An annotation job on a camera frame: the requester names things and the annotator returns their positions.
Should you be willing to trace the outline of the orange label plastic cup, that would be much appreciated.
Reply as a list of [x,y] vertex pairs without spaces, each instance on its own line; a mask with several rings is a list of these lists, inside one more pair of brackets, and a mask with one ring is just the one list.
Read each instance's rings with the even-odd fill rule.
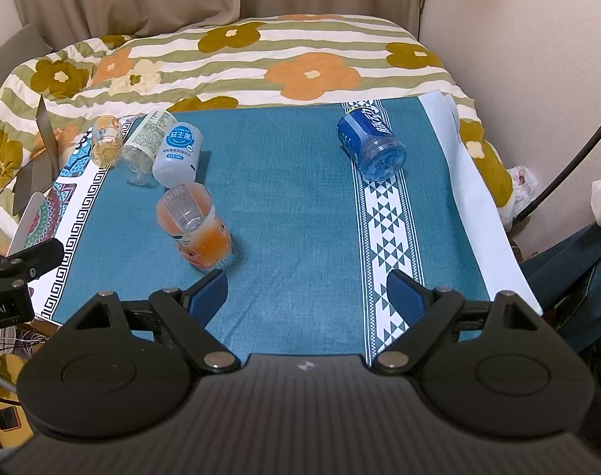
[[213,269],[230,256],[230,231],[202,183],[180,183],[168,189],[157,203],[156,215],[181,256],[196,269]]

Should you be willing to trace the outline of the white blue label cup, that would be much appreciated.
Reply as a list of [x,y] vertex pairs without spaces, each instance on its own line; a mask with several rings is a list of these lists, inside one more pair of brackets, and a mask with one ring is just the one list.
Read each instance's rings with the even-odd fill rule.
[[153,177],[168,189],[180,183],[193,182],[203,144],[204,136],[197,127],[187,122],[177,122],[164,136],[153,162]]

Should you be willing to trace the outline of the green label clear cup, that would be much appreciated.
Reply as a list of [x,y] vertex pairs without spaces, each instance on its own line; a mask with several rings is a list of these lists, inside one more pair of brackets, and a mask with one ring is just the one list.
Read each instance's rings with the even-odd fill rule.
[[127,135],[118,153],[117,163],[127,168],[127,182],[133,186],[155,186],[152,167],[166,132],[177,123],[173,114],[163,109],[147,114]]

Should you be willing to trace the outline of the dark blue plastic cup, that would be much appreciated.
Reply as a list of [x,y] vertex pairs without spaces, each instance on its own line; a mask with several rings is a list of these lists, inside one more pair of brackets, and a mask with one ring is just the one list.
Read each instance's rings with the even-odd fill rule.
[[406,147],[376,106],[349,110],[338,120],[337,135],[348,157],[369,181],[385,182],[406,163]]

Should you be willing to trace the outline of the yellow label plastic cup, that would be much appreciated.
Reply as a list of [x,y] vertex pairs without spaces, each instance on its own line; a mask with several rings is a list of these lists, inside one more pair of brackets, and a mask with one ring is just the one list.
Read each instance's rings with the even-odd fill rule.
[[91,132],[91,160],[99,168],[115,166],[119,151],[124,146],[124,135],[119,121],[112,115],[98,116]]

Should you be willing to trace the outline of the mandala patterned white mat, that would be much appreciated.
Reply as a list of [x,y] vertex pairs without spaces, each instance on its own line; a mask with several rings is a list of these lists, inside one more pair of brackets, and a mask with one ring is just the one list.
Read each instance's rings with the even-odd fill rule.
[[94,120],[49,191],[34,193],[23,210],[9,253],[53,238],[63,245],[60,265],[29,283],[32,306],[38,319],[56,324],[63,322],[55,313],[71,272],[80,235],[106,178],[107,169],[94,164],[91,159],[92,133],[104,132],[109,139],[114,139],[118,133],[127,134],[132,124],[131,118],[119,120],[109,115]]

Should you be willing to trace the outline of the grey open laptop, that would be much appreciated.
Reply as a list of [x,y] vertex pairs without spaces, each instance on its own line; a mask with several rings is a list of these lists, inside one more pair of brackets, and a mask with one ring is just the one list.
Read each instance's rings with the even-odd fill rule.
[[60,172],[58,143],[55,133],[53,133],[53,127],[47,114],[44,99],[38,102],[36,124],[38,125],[41,139],[43,139],[45,150],[32,159],[18,173],[13,201],[14,215],[21,215],[23,213],[33,193],[49,189]]

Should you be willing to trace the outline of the white plastic bag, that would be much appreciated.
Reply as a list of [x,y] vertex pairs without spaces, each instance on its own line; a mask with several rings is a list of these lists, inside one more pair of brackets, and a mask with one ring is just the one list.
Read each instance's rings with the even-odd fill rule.
[[502,225],[510,232],[513,220],[538,195],[538,183],[526,166],[514,166],[508,169],[509,182],[504,188],[504,206],[499,207]]

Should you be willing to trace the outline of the floral striped duvet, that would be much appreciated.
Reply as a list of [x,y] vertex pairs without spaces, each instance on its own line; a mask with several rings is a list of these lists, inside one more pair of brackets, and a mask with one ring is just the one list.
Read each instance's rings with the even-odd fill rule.
[[61,157],[102,115],[401,98],[453,98],[459,132],[504,225],[513,182],[485,139],[474,101],[440,58],[400,26],[361,15],[291,14],[190,26],[149,38],[100,36],[15,61],[0,78],[0,253],[20,219],[19,171],[43,153],[45,107]]

